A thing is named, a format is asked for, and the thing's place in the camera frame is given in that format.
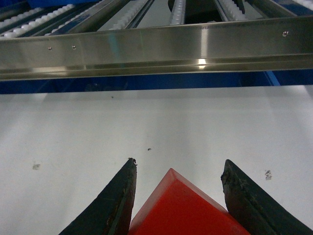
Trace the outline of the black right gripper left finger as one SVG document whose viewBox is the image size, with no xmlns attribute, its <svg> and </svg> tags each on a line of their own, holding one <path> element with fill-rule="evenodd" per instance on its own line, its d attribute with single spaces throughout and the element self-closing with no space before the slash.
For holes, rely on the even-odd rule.
<svg viewBox="0 0 313 235">
<path fill-rule="evenodd" d="M 136 160 L 129 158 L 106 187 L 60 234 L 126 235 L 136 190 Z"/>
</svg>

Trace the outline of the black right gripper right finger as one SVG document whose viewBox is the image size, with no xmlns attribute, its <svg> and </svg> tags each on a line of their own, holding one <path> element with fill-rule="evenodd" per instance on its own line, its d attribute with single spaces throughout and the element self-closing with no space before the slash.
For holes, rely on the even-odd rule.
<svg viewBox="0 0 313 235">
<path fill-rule="evenodd" d="M 251 235 L 313 233 L 229 159 L 225 161 L 221 181 L 229 214 Z"/>
</svg>

